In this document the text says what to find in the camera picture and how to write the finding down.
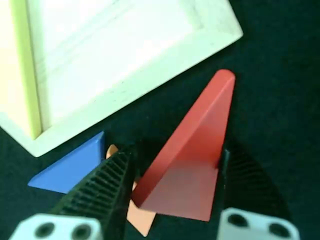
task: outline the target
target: dark fabric surface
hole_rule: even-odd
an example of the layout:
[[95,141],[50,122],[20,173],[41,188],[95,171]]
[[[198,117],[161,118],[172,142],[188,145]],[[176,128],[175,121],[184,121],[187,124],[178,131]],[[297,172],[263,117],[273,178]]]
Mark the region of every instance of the dark fabric surface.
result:
[[[33,175],[101,130],[107,143],[143,138],[164,143],[221,68],[237,77],[228,131],[278,187],[302,239],[317,239],[320,1],[232,0],[231,5],[243,38],[39,159],[0,129],[0,239],[61,198],[27,187]],[[218,205],[209,223],[159,215],[147,239],[215,239]],[[128,224],[125,239],[143,238]]]

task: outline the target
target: triangular block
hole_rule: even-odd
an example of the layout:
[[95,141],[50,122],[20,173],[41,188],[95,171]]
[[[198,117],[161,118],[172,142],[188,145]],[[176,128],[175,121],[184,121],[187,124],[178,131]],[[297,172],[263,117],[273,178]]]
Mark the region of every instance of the triangular block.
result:
[[105,158],[101,132],[35,175],[29,186],[66,194]]
[[141,209],[209,221],[235,76],[219,70],[132,194]]

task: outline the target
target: orange triangular block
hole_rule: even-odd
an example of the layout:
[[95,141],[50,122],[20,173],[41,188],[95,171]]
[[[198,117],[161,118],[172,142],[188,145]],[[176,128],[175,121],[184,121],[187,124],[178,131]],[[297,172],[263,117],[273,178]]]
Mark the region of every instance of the orange triangular block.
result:
[[[106,151],[105,158],[110,158],[114,153],[118,151],[118,148],[115,145],[110,145]],[[137,186],[137,183],[133,183],[132,190]],[[149,233],[151,225],[155,219],[156,213],[152,211],[142,210],[137,208],[132,200],[129,202],[128,212],[126,219],[141,233],[146,237]]]
[[219,70],[132,194],[142,209],[209,221],[235,76]]

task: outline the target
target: yellow wooden piece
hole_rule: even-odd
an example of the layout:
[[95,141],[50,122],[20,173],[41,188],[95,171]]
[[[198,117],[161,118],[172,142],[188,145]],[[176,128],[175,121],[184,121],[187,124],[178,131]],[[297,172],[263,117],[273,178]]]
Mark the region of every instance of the yellow wooden piece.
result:
[[32,139],[42,132],[26,0],[0,0],[0,111]]

